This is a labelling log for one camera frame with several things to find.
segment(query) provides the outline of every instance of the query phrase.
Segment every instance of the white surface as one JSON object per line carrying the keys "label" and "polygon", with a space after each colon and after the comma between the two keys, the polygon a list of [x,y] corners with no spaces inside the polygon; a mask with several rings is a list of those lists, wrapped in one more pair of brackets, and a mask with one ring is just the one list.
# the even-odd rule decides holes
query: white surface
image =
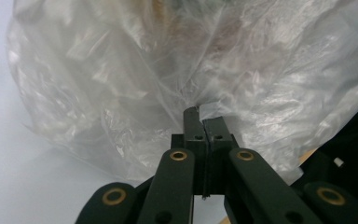
{"label": "white surface", "polygon": [[[0,0],[0,224],[74,223],[92,193],[110,175],[50,148],[25,124],[28,115],[8,71],[6,29],[12,3]],[[217,223],[223,199],[196,199],[194,223]]]}

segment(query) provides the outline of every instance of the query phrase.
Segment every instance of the transparent plastic wrap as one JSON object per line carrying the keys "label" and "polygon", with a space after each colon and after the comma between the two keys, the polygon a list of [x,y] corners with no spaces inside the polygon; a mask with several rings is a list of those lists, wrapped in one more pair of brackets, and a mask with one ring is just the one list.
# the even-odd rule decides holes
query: transparent plastic wrap
{"label": "transparent plastic wrap", "polygon": [[358,1],[17,0],[13,14],[33,130],[127,179],[155,172],[193,105],[288,183],[358,110]]}

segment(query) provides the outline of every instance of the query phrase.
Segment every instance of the plastic bag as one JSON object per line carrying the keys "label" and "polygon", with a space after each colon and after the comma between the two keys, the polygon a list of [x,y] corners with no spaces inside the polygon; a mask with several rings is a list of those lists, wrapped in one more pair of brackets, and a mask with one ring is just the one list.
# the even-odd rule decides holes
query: plastic bag
{"label": "plastic bag", "polygon": [[200,105],[290,183],[358,110],[358,1],[17,0],[8,59],[33,130],[111,174]]}

